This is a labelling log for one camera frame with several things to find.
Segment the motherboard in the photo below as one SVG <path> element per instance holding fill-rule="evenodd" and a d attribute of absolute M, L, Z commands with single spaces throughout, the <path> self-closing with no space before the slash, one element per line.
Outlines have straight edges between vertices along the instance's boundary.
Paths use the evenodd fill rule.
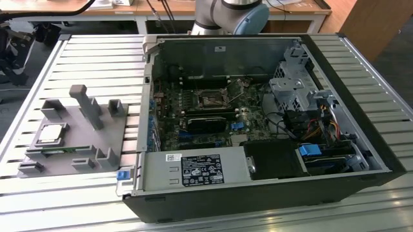
<path fill-rule="evenodd" d="M 272 138 L 253 78 L 159 79 L 153 86 L 162 151 L 240 146 Z"/>

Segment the white label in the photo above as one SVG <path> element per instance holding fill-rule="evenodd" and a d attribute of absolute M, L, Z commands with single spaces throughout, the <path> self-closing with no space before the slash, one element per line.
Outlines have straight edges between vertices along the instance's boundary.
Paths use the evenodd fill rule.
<path fill-rule="evenodd" d="M 226 47 L 216 47 L 216 52 L 225 52 L 226 51 Z"/>
<path fill-rule="evenodd" d="M 169 161 L 181 161 L 182 154 L 167 154 L 167 162 Z"/>
<path fill-rule="evenodd" d="M 134 14 L 134 12 L 133 11 L 115 11 L 115 14 L 117 15 L 133 15 Z"/>

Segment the floor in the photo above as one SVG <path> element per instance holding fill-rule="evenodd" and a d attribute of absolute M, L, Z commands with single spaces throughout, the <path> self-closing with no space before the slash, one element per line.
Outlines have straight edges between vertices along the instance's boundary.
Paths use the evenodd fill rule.
<path fill-rule="evenodd" d="M 62 33 L 67 34 L 131 34 L 137 33 L 135 24 L 119 24 L 119 22 L 83 22 L 82 26 L 75 23 L 71 27 L 63 27 Z M 14 29 L 20 31 L 31 30 L 27 24 L 15 24 Z M 51 47 L 35 43 L 32 55 L 26 65 L 26 73 L 30 76 L 27 86 L 15 87 L 11 84 L 0 85 L 0 140 L 8 130 L 15 115 L 28 93 L 43 65 L 53 51 Z M 376 69 L 387 78 L 408 104 L 413 106 L 413 17 L 395 37 L 387 49 L 383 51 L 376 62 Z"/>

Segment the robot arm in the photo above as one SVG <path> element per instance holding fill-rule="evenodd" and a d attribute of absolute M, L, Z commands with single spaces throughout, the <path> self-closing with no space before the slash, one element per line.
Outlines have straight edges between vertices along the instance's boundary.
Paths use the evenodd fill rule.
<path fill-rule="evenodd" d="M 262 0 L 197 0 L 192 35 L 258 34 L 269 15 Z"/>

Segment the barcode sticker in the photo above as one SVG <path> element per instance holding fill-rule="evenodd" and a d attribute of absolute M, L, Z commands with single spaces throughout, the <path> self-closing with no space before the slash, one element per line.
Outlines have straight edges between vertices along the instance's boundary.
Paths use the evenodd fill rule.
<path fill-rule="evenodd" d="M 169 161 L 181 161 L 182 154 L 167 154 L 167 162 Z"/>

